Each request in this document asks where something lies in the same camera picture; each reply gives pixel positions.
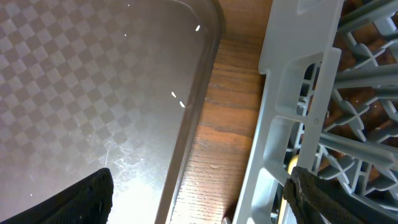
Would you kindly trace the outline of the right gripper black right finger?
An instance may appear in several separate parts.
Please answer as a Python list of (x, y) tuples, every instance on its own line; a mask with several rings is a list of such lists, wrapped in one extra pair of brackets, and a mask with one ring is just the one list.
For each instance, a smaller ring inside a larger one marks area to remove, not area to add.
[(284, 184), (284, 198), (298, 224), (389, 224), (397, 219), (383, 214), (343, 190), (331, 186), (302, 167), (294, 167)]

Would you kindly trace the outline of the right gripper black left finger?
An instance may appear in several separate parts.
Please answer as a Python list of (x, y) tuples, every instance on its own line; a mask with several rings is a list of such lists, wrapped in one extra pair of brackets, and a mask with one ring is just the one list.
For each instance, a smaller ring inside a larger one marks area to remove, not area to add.
[(102, 168), (46, 201), (14, 215), (7, 224), (106, 224), (113, 206), (113, 178)]

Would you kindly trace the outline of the yellow plastic spoon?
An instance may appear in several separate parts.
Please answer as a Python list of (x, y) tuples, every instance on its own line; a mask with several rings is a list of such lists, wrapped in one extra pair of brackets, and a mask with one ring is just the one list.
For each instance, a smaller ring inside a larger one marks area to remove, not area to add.
[[(290, 160), (289, 165), (288, 165), (288, 169), (287, 169), (287, 172), (288, 172), (289, 174), (292, 173), (293, 168), (297, 165), (298, 158), (299, 158), (299, 156), (298, 156), (298, 155), (295, 155), (295, 156)], [(283, 224), (286, 208), (287, 208), (287, 201), (286, 201), (286, 199), (284, 198), (284, 196), (282, 196), (281, 205), (280, 205), (280, 211), (279, 211), (279, 217), (278, 217), (277, 224)]]

